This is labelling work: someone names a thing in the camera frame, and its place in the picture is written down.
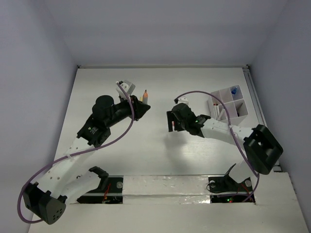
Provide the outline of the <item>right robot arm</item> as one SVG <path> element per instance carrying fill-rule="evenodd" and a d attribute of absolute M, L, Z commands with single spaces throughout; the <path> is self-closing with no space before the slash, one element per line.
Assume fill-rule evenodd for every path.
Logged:
<path fill-rule="evenodd" d="M 211 138 L 237 146 L 243 160 L 234 164 L 224 185 L 228 190 L 237 189 L 252 176 L 268 175 L 283 153 L 283 148 L 264 125 L 254 128 L 239 127 L 217 121 L 207 115 L 195 115 L 184 103 L 179 103 L 167 112 L 168 129 L 187 131 L 201 138 Z"/>

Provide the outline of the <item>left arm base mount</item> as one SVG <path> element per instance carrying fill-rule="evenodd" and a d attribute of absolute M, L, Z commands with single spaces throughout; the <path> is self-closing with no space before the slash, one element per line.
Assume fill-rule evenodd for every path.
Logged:
<path fill-rule="evenodd" d="M 103 169 L 94 166 L 89 169 L 100 179 L 96 189 L 77 199 L 79 204 L 122 204 L 123 176 L 109 176 Z"/>

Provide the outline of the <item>clear tube orange tip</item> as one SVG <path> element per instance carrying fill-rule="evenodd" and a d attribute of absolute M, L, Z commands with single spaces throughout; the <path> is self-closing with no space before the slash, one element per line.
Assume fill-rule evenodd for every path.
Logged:
<path fill-rule="evenodd" d="M 142 96 L 142 102 L 144 104 L 148 104 L 148 93 L 147 93 L 147 90 L 145 89 L 144 93 L 143 93 L 143 96 Z"/>

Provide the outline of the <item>black scissors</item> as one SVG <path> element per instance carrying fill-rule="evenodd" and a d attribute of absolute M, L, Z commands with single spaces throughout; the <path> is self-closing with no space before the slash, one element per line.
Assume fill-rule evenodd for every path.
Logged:
<path fill-rule="evenodd" d="M 236 111 L 237 111 L 237 116 L 240 117 L 241 115 L 241 108 L 243 106 L 243 102 L 239 103 L 239 105 L 237 105 Z"/>

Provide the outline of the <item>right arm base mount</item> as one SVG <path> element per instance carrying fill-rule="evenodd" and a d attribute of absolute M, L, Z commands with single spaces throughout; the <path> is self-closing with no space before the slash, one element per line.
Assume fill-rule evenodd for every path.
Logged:
<path fill-rule="evenodd" d="M 211 176 L 206 186 L 210 192 L 211 203 L 241 203 L 252 193 L 251 178 L 238 183 L 230 175 L 236 164 L 232 165 L 223 176 Z"/>

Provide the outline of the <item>blue glue bottle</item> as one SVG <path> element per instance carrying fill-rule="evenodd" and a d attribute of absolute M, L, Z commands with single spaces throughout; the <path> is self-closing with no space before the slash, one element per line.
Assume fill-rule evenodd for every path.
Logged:
<path fill-rule="evenodd" d="M 232 95 L 236 95 L 237 91 L 238 91 L 238 87 L 237 86 L 234 86 L 234 87 L 231 87 L 231 94 Z"/>

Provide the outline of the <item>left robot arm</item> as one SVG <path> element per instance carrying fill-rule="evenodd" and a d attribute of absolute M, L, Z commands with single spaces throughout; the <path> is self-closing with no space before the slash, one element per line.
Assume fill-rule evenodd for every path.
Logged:
<path fill-rule="evenodd" d="M 24 202 L 26 208 L 39 217 L 39 222 L 51 225 L 61 217 L 67 204 L 90 190 L 102 192 L 107 188 L 109 174 L 100 167 L 93 166 L 78 175 L 75 172 L 96 150 L 113 144 L 105 143 L 112 126 L 127 117 L 132 125 L 151 108 L 147 98 L 138 100 L 134 95 L 120 95 L 119 99 L 118 104 L 108 95 L 96 99 L 91 115 L 65 155 L 40 169 L 25 183 L 18 207 Z"/>

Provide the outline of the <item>blue cap white marker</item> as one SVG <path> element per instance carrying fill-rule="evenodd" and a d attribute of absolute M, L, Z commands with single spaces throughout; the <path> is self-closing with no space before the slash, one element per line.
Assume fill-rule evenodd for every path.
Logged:
<path fill-rule="evenodd" d="M 218 121 L 222 121 L 222 120 L 225 120 L 225 119 L 226 119 L 226 111 L 225 111 L 225 109 L 223 108 L 223 109 L 220 111 L 217 120 L 218 120 Z"/>

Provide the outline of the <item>red cap white marker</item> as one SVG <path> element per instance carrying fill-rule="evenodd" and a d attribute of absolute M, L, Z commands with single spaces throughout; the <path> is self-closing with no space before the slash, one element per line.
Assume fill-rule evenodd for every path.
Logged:
<path fill-rule="evenodd" d="M 213 105 L 213 108 L 214 108 L 215 118 L 218 119 L 218 117 L 219 117 L 218 104 L 215 103 L 215 104 Z"/>

